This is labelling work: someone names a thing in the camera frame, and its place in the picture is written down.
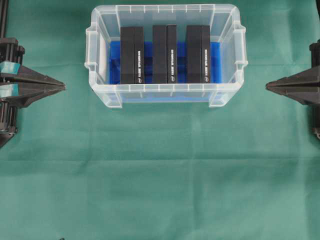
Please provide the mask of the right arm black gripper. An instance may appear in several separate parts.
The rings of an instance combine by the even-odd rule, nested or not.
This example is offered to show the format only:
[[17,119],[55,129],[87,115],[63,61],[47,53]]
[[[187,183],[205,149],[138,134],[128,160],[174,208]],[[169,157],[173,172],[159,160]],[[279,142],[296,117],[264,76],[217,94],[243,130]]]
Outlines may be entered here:
[[320,40],[309,45],[311,67],[266,84],[266,89],[302,105],[320,104]]

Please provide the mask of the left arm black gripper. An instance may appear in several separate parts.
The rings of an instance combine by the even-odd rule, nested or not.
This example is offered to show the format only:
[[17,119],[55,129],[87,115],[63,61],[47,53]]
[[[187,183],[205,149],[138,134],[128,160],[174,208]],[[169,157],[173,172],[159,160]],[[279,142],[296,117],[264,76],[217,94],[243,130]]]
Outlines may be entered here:
[[[0,131],[2,133],[15,132],[17,108],[27,108],[35,101],[66,90],[63,82],[23,66],[24,54],[25,48],[19,45],[16,38],[0,39]],[[10,81],[35,84],[13,84]]]

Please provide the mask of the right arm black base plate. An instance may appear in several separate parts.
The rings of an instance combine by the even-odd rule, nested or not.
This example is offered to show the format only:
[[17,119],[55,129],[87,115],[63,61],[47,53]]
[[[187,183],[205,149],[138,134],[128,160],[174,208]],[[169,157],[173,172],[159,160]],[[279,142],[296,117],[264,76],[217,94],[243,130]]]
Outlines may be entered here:
[[319,126],[313,126],[312,133],[317,137],[318,140],[320,140],[320,127]]

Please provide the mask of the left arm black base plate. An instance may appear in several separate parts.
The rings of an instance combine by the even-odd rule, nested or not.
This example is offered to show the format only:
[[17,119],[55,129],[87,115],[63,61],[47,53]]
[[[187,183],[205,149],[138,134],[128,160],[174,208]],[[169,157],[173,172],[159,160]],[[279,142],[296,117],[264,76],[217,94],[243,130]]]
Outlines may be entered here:
[[2,129],[0,131],[0,148],[2,148],[10,139],[12,139],[18,130],[16,128],[11,128],[4,130]]

